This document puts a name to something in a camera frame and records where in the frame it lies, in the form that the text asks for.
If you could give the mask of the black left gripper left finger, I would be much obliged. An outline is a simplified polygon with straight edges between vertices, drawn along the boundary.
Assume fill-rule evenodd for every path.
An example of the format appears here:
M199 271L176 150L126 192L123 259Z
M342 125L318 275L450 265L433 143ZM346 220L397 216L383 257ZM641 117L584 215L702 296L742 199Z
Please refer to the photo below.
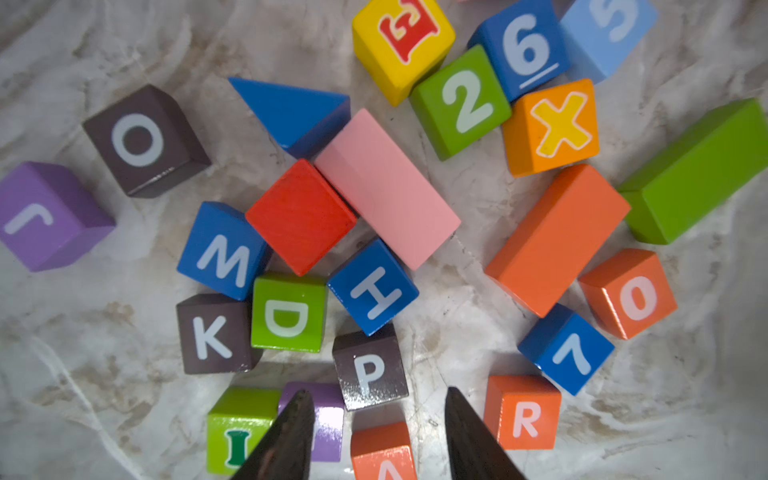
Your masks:
M311 393L299 390L231 479L308 479L315 420Z

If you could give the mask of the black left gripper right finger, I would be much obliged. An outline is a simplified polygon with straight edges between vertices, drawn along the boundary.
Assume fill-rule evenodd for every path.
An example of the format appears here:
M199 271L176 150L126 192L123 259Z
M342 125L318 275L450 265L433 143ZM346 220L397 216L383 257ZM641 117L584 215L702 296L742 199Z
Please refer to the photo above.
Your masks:
M453 479L526 479L456 387L447 391L445 430Z

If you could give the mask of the orange A letter block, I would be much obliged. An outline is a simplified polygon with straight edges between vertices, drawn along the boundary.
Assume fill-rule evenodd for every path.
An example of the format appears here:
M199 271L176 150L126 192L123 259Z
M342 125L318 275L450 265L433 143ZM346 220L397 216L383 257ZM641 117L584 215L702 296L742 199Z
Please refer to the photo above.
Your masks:
M357 480L417 479L405 422L355 431L351 459Z

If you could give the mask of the brown P letter block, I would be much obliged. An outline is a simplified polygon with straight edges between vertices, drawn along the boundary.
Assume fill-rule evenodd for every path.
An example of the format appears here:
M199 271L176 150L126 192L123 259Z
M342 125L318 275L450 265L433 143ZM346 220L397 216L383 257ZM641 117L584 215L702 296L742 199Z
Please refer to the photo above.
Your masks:
M337 336L332 349L344 403L362 410L409 396L396 331L391 323L371 336Z

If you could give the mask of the yellow E letter block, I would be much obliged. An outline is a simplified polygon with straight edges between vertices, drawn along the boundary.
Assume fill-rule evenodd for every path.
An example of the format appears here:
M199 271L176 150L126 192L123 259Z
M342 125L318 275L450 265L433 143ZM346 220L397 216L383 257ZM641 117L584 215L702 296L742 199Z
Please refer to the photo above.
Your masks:
M389 103L405 101L456 40L434 0L374 0L352 21L354 52Z

